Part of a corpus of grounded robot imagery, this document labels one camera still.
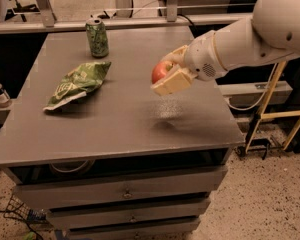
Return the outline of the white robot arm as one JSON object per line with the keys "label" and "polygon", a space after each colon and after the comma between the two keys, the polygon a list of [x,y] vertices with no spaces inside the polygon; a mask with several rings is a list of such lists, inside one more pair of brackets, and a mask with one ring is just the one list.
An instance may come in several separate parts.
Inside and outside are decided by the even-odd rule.
{"label": "white robot arm", "polygon": [[240,67],[255,67],[300,57],[300,0],[257,0],[251,16],[209,31],[163,59],[173,67],[151,85],[158,95],[210,81]]}

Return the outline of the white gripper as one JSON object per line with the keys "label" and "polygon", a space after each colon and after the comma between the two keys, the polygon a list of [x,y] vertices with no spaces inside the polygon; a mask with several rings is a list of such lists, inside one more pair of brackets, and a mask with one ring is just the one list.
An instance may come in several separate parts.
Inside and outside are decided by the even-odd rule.
{"label": "white gripper", "polygon": [[188,46],[183,45],[165,55],[162,61],[171,61],[187,68],[173,67],[164,78],[151,85],[151,90],[164,96],[189,88],[196,77],[211,81],[225,76],[227,70],[218,57],[215,34],[215,31],[209,31],[195,38]]}

